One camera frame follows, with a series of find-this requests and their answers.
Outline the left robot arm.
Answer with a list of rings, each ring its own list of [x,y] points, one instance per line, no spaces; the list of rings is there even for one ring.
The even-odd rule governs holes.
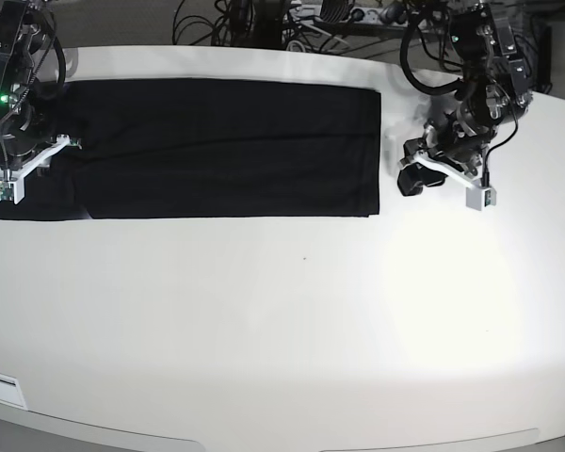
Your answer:
[[[399,50],[400,68],[409,84],[429,97],[452,95],[456,108],[443,121],[428,120],[421,137],[405,142],[397,186],[405,197],[442,186],[449,178],[467,190],[481,191],[492,204],[490,160],[502,124],[517,124],[533,97],[525,56],[506,15],[486,1],[454,8],[447,1],[404,1],[406,29]],[[439,36],[437,62],[455,67],[457,79],[431,86],[417,78],[409,62],[409,44],[430,24]]]

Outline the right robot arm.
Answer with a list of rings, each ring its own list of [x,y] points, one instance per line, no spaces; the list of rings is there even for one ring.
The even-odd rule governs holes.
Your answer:
[[[51,1],[0,9],[0,182],[9,184],[81,140],[56,130],[51,108],[65,91],[66,59]]]

